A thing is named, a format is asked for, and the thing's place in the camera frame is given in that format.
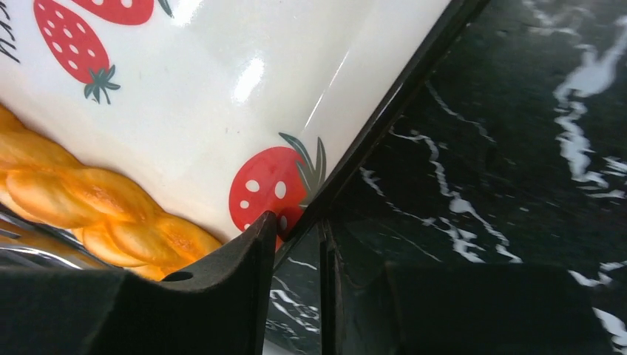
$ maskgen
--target black marble surface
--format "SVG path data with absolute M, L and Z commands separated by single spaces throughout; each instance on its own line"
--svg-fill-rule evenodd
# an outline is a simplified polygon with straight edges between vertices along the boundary
M 551 263 L 627 354 L 627 3 L 492 1 L 331 206 L 382 258 Z M 316 231 L 266 336 L 319 354 Z

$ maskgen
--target white seed dot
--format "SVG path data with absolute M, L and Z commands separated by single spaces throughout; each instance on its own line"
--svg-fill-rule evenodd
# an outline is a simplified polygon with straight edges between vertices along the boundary
M 288 227 L 288 218 L 286 216 L 281 216 L 279 219 L 279 225 L 281 226 L 281 229 L 285 231 Z
M 259 191 L 259 183 L 256 182 L 255 180 L 249 180 L 246 183 L 246 189 L 249 190 L 250 192 L 257 192 Z
M 285 183 L 282 181 L 279 181 L 275 186 L 274 186 L 274 194 L 278 197 L 278 198 L 284 198 L 285 197 L 285 193 L 288 191 L 287 186 L 285 186 Z

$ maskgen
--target bread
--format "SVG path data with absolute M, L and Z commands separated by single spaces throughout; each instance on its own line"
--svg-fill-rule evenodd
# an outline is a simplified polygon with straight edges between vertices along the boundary
M 83 165 L 2 105 L 0 203 L 26 220 L 71 230 L 103 261 L 153 280 L 220 247 L 129 178 Z

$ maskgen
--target strawberry print tray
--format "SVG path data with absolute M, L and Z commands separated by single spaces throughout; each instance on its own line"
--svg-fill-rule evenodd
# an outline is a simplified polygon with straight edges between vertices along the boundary
M 0 0 L 0 103 L 221 243 L 285 239 L 449 2 Z

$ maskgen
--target strawberry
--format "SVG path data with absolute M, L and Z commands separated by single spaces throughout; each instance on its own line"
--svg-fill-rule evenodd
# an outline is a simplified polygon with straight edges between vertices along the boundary
M 247 229 L 263 212 L 273 211 L 279 237 L 285 238 L 325 181 L 327 158 L 318 138 L 316 165 L 295 137 L 279 133 L 291 148 L 275 146 L 257 153 L 237 172 L 228 196 L 235 226 Z
M 41 35 L 59 64 L 74 79 L 86 84 L 85 98 L 94 95 L 100 103 L 101 91 L 111 103 L 107 90 L 120 89 L 111 79 L 115 65 L 92 28 L 78 15 L 53 0 L 35 0 L 33 9 Z
M 85 10 L 114 24 L 143 24 L 152 16 L 155 0 L 73 0 Z M 158 0 L 161 8 L 172 17 L 168 0 Z

